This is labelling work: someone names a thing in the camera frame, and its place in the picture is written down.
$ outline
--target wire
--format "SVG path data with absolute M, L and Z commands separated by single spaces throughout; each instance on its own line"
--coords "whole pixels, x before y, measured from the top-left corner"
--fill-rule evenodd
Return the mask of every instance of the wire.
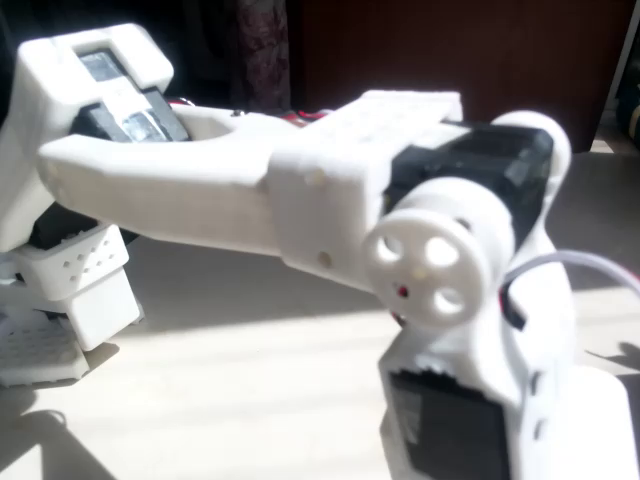
M 502 303 L 502 311 L 505 318 L 514 328 L 522 330 L 525 326 L 526 320 L 522 318 L 522 316 L 511 306 L 511 302 L 509 300 L 509 288 L 518 277 L 529 270 L 548 263 L 556 262 L 579 265 L 598 270 L 619 284 L 630 288 L 640 297 L 640 279 L 616 262 L 594 253 L 581 252 L 578 250 L 558 250 L 557 252 L 541 255 L 529 260 L 505 275 L 504 283 L 500 289 L 500 301 Z

